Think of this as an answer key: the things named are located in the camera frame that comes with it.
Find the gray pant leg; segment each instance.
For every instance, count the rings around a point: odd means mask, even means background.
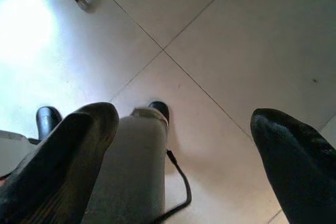
[[[167,123],[138,108],[122,118],[82,223],[148,223],[164,211]]]

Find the black cable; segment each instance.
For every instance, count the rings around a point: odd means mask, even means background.
[[[173,209],[169,210],[165,214],[163,214],[163,215],[157,217],[156,219],[154,219],[151,222],[151,224],[162,223],[163,221],[168,219],[170,216],[176,214],[178,211],[181,211],[183,208],[187,207],[191,203],[191,200],[192,200],[191,189],[190,189],[188,179],[185,176],[185,174],[183,173],[183,171],[181,170],[181,168],[179,167],[179,165],[177,164],[177,160],[176,160],[173,152],[170,151],[170,150],[167,150],[167,156],[169,157],[170,161],[175,165],[177,171],[179,172],[179,174],[183,178],[183,182],[184,182],[185,189],[186,189],[186,192],[187,192],[187,199],[182,204],[174,207]]]

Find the black rubber boot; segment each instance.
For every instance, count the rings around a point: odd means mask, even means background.
[[[45,139],[61,120],[60,113],[54,107],[39,108],[36,112],[38,139]]]
[[[169,124],[169,108],[164,102],[155,101],[149,104],[150,108],[157,109],[167,119]]]

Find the shoe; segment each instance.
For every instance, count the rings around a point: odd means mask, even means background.
[[[60,113],[54,107],[39,108],[36,112],[38,139],[45,139],[61,120]]]
[[[169,108],[164,102],[155,101],[149,104],[150,108],[157,109],[161,112],[161,114],[167,119],[167,122],[169,124]]]

